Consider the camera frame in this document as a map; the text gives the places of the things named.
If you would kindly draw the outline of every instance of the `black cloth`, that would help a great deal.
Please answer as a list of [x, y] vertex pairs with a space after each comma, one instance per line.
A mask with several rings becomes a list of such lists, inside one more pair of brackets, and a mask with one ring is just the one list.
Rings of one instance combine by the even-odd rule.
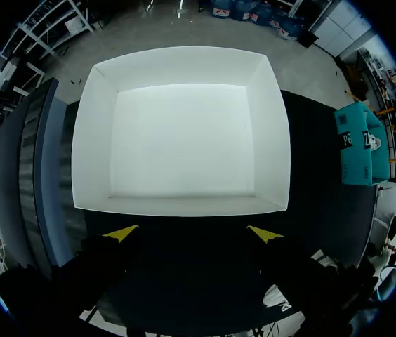
[[271, 284], [263, 281], [251, 260], [247, 225], [295, 236], [309, 256], [323, 249], [345, 265], [360, 262], [375, 187], [341, 184], [333, 108], [287, 91], [282, 96], [291, 139], [286, 211], [212, 218], [85, 211], [89, 234], [140, 226], [140, 252], [127, 277], [108, 291], [125, 326], [165, 335], [215, 336], [293, 314], [293, 309], [264, 307], [262, 299]]

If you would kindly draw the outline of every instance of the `floor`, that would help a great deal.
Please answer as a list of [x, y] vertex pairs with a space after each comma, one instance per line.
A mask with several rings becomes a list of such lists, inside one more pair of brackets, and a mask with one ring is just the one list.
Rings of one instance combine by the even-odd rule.
[[[180, 6], [182, 10], [178, 15], [176, 8]], [[219, 20], [207, 11], [198, 13], [197, 0], [141, 1], [133, 10], [116, 15], [103, 30], [85, 33], [68, 48], [58, 50], [62, 55], [56, 60], [47, 60], [44, 70], [48, 77], [53, 76], [60, 82], [56, 96], [73, 103], [80, 99], [94, 64], [146, 49], [189, 45], [239, 48], [265, 54], [281, 89], [334, 108], [352, 103], [344, 92], [349, 88], [341, 71], [333, 58], [319, 47], [304, 48], [297, 42], [282, 40], [269, 27]], [[303, 315], [297, 313], [279, 321], [280, 335], [292, 335], [303, 319]], [[124, 327], [107, 323], [99, 312], [91, 323], [126, 335]], [[270, 327], [263, 330], [266, 335]]]
[[[90, 315], [91, 312], [89, 311], [84, 311], [80, 318], [83, 320], [86, 320], [86, 318]], [[118, 336], [124, 336], [127, 337], [128, 334], [126, 332], [126, 327], [124, 326], [119, 326], [113, 323], [106, 322], [103, 319], [103, 316], [100, 314], [99, 311], [96, 311], [95, 314], [92, 316], [90, 319], [90, 324], [97, 326], [100, 329], [112, 332], [115, 335]], [[270, 325], [265, 325], [262, 327], [262, 332], [264, 337], [280, 337], [280, 336], [292, 336], [294, 335], [297, 330], [299, 329], [299, 326], [304, 322], [304, 315], [301, 312], [297, 312], [296, 314], [289, 316], [287, 318], [284, 318], [280, 321], [277, 322], [277, 327], [274, 326], [273, 324]], [[247, 331], [248, 332], [248, 337], [253, 337], [253, 332], [252, 331]], [[153, 333], [147, 333], [147, 337], [156, 337], [157, 335]]]

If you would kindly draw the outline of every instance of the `white object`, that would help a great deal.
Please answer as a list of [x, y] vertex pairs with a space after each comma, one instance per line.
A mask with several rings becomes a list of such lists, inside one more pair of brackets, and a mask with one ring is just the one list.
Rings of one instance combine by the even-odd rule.
[[375, 135], [368, 134], [369, 144], [371, 146], [371, 151], [377, 150], [381, 147], [381, 139], [377, 138]]
[[314, 31], [318, 37], [315, 44], [335, 57], [370, 28], [368, 20], [349, 1], [343, 0]]
[[68, 20], [65, 23], [65, 26], [67, 27], [71, 35], [75, 35], [82, 30], [82, 28], [84, 27], [84, 23], [81, 21], [79, 16], [75, 16], [74, 18]]
[[74, 205], [156, 216], [282, 211], [284, 102], [265, 55], [175, 47], [92, 67], [72, 145]]
[[281, 311], [287, 311], [291, 308], [288, 300], [282, 295], [276, 284], [273, 284], [263, 296], [263, 304], [267, 308], [274, 307], [275, 305], [281, 305]]
[[[338, 266], [332, 258], [324, 255], [323, 251], [320, 249], [315, 254], [311, 256], [314, 260], [316, 260], [323, 267], [334, 267], [338, 270]], [[279, 290], [276, 284], [273, 284], [270, 288], [268, 288], [267, 292], [263, 296], [263, 304], [269, 308], [274, 307], [275, 305], [281, 305], [281, 311], [287, 311], [291, 308], [290, 303]]]
[[342, 0], [334, 10], [329, 14], [329, 17], [334, 21], [340, 28], [345, 28], [348, 24], [354, 20], [359, 12], [353, 5], [347, 0]]
[[368, 20], [365, 19], [363, 15], [358, 15], [353, 21], [350, 22], [348, 26], [344, 28], [344, 30], [351, 37], [351, 39], [357, 40], [370, 28], [371, 25]]
[[325, 47], [324, 50], [327, 51], [332, 56], [338, 56], [342, 51], [349, 47], [354, 41], [346, 34], [343, 30], [338, 33], [336, 37], [332, 39]]
[[341, 28], [334, 21], [327, 18], [314, 32], [318, 37], [315, 44], [324, 49], [324, 47], [326, 47], [340, 32]]

